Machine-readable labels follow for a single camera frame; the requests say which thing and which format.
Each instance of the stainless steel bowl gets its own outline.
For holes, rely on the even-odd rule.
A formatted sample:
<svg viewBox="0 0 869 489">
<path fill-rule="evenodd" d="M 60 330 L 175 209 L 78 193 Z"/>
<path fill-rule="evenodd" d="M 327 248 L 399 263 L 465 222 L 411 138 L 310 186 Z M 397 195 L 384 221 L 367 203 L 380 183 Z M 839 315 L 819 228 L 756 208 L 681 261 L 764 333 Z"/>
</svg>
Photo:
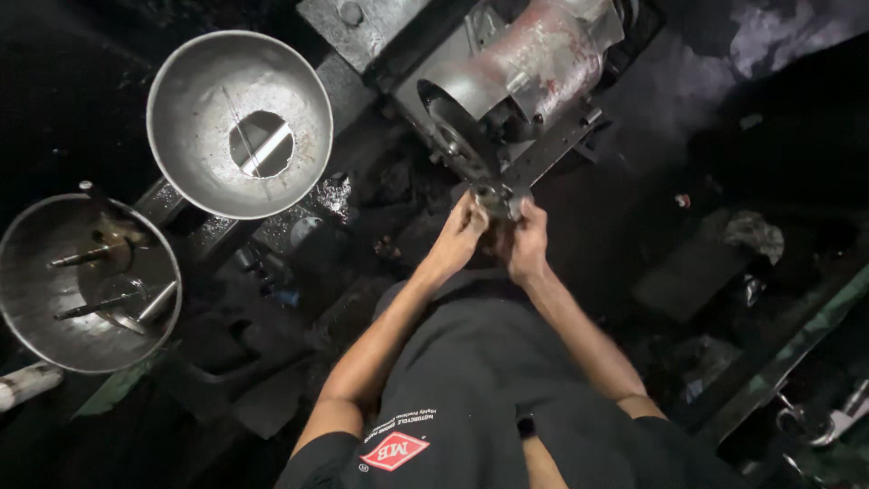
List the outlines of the stainless steel bowl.
<svg viewBox="0 0 869 489">
<path fill-rule="evenodd" d="M 95 226 L 102 222 L 101 209 L 84 194 L 47 198 L 19 215 L 0 241 L 0 312 L 18 339 L 36 355 L 66 370 L 108 373 L 129 367 L 156 352 L 172 333 L 181 312 L 181 272 L 175 254 L 162 233 L 138 212 L 116 201 L 111 203 L 124 216 L 137 222 L 150 236 L 134 250 L 123 275 L 101 283 L 93 280 L 97 263 L 49 268 L 56 258 L 81 251 Z M 130 278 L 152 290 L 176 280 L 174 306 L 144 334 L 133 332 L 112 320 L 113 315 L 91 313 L 58 320 L 62 311 L 95 303 L 98 290 L 116 278 Z"/>
<path fill-rule="evenodd" d="M 163 175 L 226 218 L 286 210 L 316 184 L 332 149 L 332 110 L 314 70 L 286 44 L 246 30 L 212 32 L 172 53 L 151 86 L 147 122 Z"/>
</svg>

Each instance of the person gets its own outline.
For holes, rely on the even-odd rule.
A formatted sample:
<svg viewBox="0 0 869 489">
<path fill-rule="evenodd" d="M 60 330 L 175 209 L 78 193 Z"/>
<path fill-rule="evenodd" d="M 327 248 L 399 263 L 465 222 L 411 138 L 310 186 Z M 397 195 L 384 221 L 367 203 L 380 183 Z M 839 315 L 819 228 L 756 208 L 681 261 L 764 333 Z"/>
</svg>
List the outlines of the person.
<svg viewBox="0 0 869 489">
<path fill-rule="evenodd" d="M 525 297 L 496 272 L 458 273 L 488 226 L 466 192 L 335 365 L 275 487 L 743 486 L 667 421 L 555 276 L 531 198 L 496 246 Z"/>
</svg>

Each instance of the black t-shirt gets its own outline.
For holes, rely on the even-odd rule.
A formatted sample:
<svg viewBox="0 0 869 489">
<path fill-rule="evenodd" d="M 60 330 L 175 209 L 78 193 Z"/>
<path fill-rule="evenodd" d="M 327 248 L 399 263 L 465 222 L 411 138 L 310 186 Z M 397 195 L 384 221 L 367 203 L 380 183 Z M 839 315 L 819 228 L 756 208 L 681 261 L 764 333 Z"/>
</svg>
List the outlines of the black t-shirt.
<svg viewBox="0 0 869 489">
<path fill-rule="evenodd" d="M 454 280 L 429 308 L 365 439 L 311 441 L 277 488 L 526 488 L 517 424 L 540 437 L 571 488 L 744 485 L 710 447 L 663 419 L 630 419 L 588 386 L 528 302 L 456 294 L 467 285 Z"/>
</svg>

